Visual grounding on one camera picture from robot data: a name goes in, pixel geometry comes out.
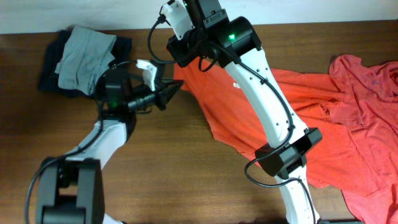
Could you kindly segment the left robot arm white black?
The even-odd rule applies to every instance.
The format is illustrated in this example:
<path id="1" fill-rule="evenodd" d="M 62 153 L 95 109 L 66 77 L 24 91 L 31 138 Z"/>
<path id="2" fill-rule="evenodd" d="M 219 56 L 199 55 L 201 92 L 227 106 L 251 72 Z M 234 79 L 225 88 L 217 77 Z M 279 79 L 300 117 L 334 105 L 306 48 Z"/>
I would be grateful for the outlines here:
<path id="1" fill-rule="evenodd" d="M 46 158 L 32 179 L 38 183 L 36 223 L 117 223 L 105 212 L 102 170 L 128 142 L 136 114 L 151 106 L 164 110 L 183 81 L 163 77 L 163 68 L 133 75 L 123 68 L 106 71 L 96 84 L 98 120 L 70 152 Z"/>

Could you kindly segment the orange printed t-shirt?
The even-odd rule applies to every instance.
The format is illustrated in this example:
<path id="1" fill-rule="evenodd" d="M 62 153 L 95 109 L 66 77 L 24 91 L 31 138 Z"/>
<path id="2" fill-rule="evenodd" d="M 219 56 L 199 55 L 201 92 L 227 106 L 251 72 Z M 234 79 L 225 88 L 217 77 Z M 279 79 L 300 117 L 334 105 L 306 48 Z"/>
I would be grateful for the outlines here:
<path id="1" fill-rule="evenodd" d="M 273 129 L 282 142 L 288 133 L 289 120 L 277 103 L 271 110 L 281 117 L 262 124 L 244 92 L 226 70 L 215 65 L 207 72 L 198 69 L 195 59 L 187 67 L 174 67 L 174 78 L 184 81 L 183 89 L 198 101 L 213 137 L 248 159 L 271 140 Z M 338 90 L 332 75 L 297 73 L 273 69 L 272 74 L 298 117 L 323 136 L 307 154 L 307 178 L 315 187 L 332 185 L 341 190 L 357 190 L 361 165 L 352 130 L 362 125 L 357 107 L 347 94 Z"/>

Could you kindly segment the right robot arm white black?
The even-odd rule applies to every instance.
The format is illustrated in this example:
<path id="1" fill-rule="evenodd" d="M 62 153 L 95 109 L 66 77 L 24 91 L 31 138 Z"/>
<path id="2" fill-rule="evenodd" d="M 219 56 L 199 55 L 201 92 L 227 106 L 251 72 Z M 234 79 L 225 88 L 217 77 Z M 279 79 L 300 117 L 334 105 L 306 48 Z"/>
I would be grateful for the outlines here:
<path id="1" fill-rule="evenodd" d="M 218 1 L 168 1 L 159 14 L 173 29 L 167 50 L 180 67 L 195 58 L 218 63 L 242 89 L 259 118 L 267 144 L 258 163 L 276 180 L 288 223 L 321 223 L 307 184 L 307 153 L 322 139 L 289 105 L 267 63 L 259 36 L 245 17 L 229 19 Z"/>

